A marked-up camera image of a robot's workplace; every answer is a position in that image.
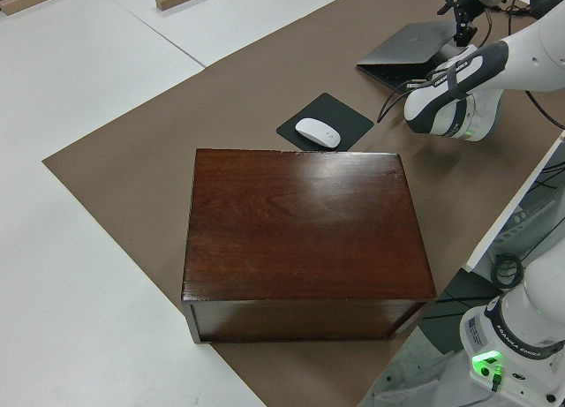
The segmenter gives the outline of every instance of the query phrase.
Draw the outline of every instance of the green indicator light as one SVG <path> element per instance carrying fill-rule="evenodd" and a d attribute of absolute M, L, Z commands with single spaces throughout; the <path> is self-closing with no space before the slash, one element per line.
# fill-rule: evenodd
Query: green indicator light
<path fill-rule="evenodd" d="M 474 356 L 471 360 L 473 363 L 479 363 L 481 361 L 488 360 L 490 358 L 498 358 L 500 356 L 501 354 L 498 351 L 492 350 L 484 354 L 478 354 L 477 356 Z"/>

